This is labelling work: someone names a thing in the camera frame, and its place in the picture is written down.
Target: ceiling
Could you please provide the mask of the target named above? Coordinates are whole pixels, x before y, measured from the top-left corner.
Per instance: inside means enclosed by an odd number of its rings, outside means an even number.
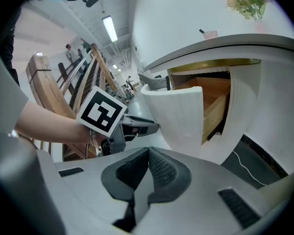
[[[130,32],[128,27],[128,12],[130,0],[99,0],[92,7],[87,8],[82,0],[65,1],[68,8],[81,20],[81,22],[98,39],[111,58],[118,56],[115,45],[103,25],[102,18],[111,16],[118,36],[116,42],[118,51],[130,48]]]
[[[80,37],[84,32],[83,27],[97,40],[100,51],[110,55],[106,56],[108,60],[114,62],[114,59],[120,59],[122,50],[130,49],[129,7],[130,0],[99,0],[90,8],[82,0],[33,0],[24,4],[16,24],[13,67],[21,73],[37,52],[51,57],[66,51],[65,45]],[[118,36],[115,44],[111,42],[102,22],[102,18],[109,15]],[[81,27],[72,27],[78,21]]]
[[[14,32],[12,65],[20,74],[25,71],[32,55],[42,52],[52,57],[66,51],[65,45],[76,38],[76,34],[59,23],[55,23],[23,7]]]

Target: fluorescent light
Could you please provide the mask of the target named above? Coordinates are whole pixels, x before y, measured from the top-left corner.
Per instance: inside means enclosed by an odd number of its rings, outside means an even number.
[[[107,16],[107,17],[103,18],[102,21],[103,21],[104,26],[106,27],[106,30],[109,34],[111,41],[115,42],[116,40],[118,40],[116,31],[113,26],[112,17]]]

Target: wooden slat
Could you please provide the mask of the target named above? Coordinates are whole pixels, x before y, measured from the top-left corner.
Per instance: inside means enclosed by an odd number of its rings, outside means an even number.
[[[100,71],[99,88],[106,91],[105,78],[102,70]]]
[[[69,149],[64,155],[63,155],[63,158],[66,158],[72,154],[75,154],[75,152],[73,152],[71,149]]]
[[[74,68],[74,70],[72,71],[72,73],[69,75],[69,78],[67,79],[67,81],[63,84],[63,86],[60,87],[60,90],[62,92],[63,95],[65,95],[65,92],[67,91],[69,84],[71,83],[73,77],[76,75],[76,73],[78,72],[78,70],[80,69],[80,67],[84,64],[84,62],[86,61],[87,55],[78,63],[78,65]]]
[[[72,73],[74,71],[74,67],[72,67],[72,69],[68,72],[68,68],[66,69],[66,72],[67,72],[67,75],[68,75],[68,77],[70,76],[70,74]],[[62,83],[61,83],[61,85],[59,86],[59,88],[61,88],[62,86],[63,86],[63,84],[65,83],[65,81],[64,81],[64,79],[63,79],[63,81],[62,81]]]
[[[48,152],[49,152],[49,154],[51,155],[51,143],[49,142],[49,144],[48,144]]]
[[[67,74],[68,74],[68,69],[69,69],[72,65],[73,65],[73,64],[70,64],[70,66],[67,67],[67,68],[65,69],[65,71],[66,71]],[[60,76],[60,77],[57,79],[57,83],[59,83],[59,81],[60,81],[61,78],[62,78],[62,76]]]
[[[30,143],[35,147],[35,149],[38,150],[38,147],[34,144],[34,140],[32,140],[32,139],[30,139],[30,138],[24,136],[24,135],[21,134],[21,133],[16,132],[16,134],[17,134],[17,136],[18,136],[19,138],[21,138],[21,139],[25,139],[25,140],[27,140],[28,142],[30,142]]]
[[[93,146],[89,146],[88,148],[88,157],[89,159],[93,159],[97,157],[97,153],[96,153],[96,148],[94,148]]]
[[[93,81],[92,81],[91,88],[96,85],[96,80],[97,80],[97,76],[98,76],[98,70],[99,70],[99,62],[97,62],[97,64],[96,64],[95,73],[94,73],[94,76],[93,76]]]
[[[59,63],[59,64],[58,64],[58,67],[59,67],[59,70],[60,70],[61,75],[62,75],[62,77],[63,77],[63,82],[67,81],[68,78],[69,78],[69,76],[68,76],[68,74],[67,74],[67,71],[66,71],[65,68],[64,68],[63,63]],[[71,93],[71,95],[72,95],[73,92],[74,92],[74,87],[73,87],[72,83],[69,84],[69,92]]]
[[[194,86],[202,87],[204,108],[202,143],[204,143],[222,121],[224,113],[227,111],[231,81],[223,78],[195,77],[175,87],[175,90]]]
[[[98,51],[97,47],[95,44],[91,44],[93,55],[97,55],[97,60],[99,62],[100,68],[103,71],[105,79],[108,81],[110,87],[112,90],[117,91],[117,86],[113,81],[113,78],[101,56],[101,53]]]
[[[75,97],[74,106],[73,106],[73,112],[75,114],[78,113],[78,110],[79,110],[79,107],[80,107],[80,104],[81,104],[81,101],[82,101],[85,85],[86,85],[90,70],[92,69],[92,67],[93,67],[93,65],[95,63],[95,60],[96,60],[96,57],[93,58],[92,61],[90,62],[89,66],[88,66],[88,68],[87,68],[87,70],[86,70],[86,72],[84,74],[83,80],[79,85],[79,88],[78,88],[78,91],[77,91],[77,94],[76,94],[76,97]]]
[[[76,115],[67,104],[52,72],[49,70],[48,58],[34,55],[26,69],[28,78],[32,80],[30,87],[36,101],[39,101],[47,110],[75,119]],[[85,158],[85,144],[68,143],[67,146],[81,158]]]

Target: open drawer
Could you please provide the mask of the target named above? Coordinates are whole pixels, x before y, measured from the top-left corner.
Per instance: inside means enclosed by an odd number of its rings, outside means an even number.
[[[202,87],[204,107],[202,143],[204,143],[211,134],[223,129],[224,121],[222,120],[227,114],[231,81],[223,78],[194,77],[175,87],[174,90],[194,86]]]

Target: potted plant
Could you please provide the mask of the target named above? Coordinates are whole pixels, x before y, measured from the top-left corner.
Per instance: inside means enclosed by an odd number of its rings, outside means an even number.
[[[270,0],[226,0],[227,7],[239,12],[245,19],[253,18],[259,26],[263,18],[266,5]]]

